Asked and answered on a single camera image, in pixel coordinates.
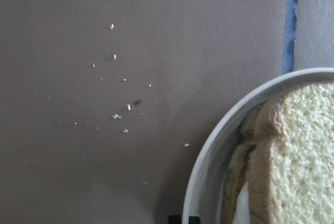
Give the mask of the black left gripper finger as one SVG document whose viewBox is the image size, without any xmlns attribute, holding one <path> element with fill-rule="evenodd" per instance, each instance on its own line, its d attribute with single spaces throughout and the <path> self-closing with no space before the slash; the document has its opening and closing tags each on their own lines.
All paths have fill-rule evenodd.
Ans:
<svg viewBox="0 0 334 224">
<path fill-rule="evenodd" d="M 169 215 L 168 224 L 181 224 L 181 216 L 180 215 Z"/>
</svg>

